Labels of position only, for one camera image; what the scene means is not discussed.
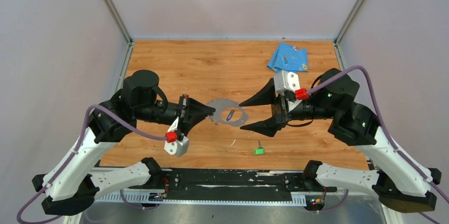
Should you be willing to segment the key with blue tag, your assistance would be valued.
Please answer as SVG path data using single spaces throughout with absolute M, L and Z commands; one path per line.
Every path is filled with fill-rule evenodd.
M 233 118 L 233 115 L 234 115 L 234 113 L 235 113 L 235 109 L 232 109 L 229 113 L 228 113 L 228 115 L 227 115 L 227 117 L 226 117 L 226 121 L 228 122 L 228 121 L 231 121 L 231 119 Z

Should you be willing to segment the key with green tag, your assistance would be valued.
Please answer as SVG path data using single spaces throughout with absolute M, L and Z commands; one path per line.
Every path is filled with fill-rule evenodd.
M 262 147 L 261 141 L 258 141 L 258 147 L 253 150 L 254 155 L 265 154 L 265 149 Z

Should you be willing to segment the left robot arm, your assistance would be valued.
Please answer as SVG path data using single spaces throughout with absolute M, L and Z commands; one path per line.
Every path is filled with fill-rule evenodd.
M 164 151 L 182 156 L 188 150 L 190 130 L 215 112 L 213 107 L 184 94 L 170 102 L 159 87 L 159 76 L 139 70 L 127 77 L 108 101 L 92 105 L 86 112 L 79 138 L 60 163 L 49 173 L 36 175 L 33 186 L 45 194 L 41 205 L 51 216 L 73 216 L 89 208 L 104 195 L 129 187 L 155 189 L 168 185 L 160 165 L 146 157 L 134 165 L 102 174 L 92 168 L 130 133 L 139 133 L 138 121 L 164 124 L 164 136 L 144 133 L 162 141 Z

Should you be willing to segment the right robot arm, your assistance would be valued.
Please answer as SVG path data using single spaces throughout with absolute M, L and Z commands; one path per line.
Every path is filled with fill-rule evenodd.
M 276 73 L 242 106 L 270 105 L 272 116 L 244 125 L 243 129 L 273 137 L 284 127 L 305 127 L 314 120 L 330 120 L 328 132 L 372 160 L 375 168 L 364 171 L 310 160 L 302 172 L 309 191 L 329 187 L 358 191 L 377 198 L 401 213 L 434 211 L 435 186 L 441 181 L 437 168 L 414 160 L 387 132 L 379 111 L 355 102 L 359 83 L 336 68 L 318 76 L 310 89 L 301 88 L 299 77 L 289 71 Z

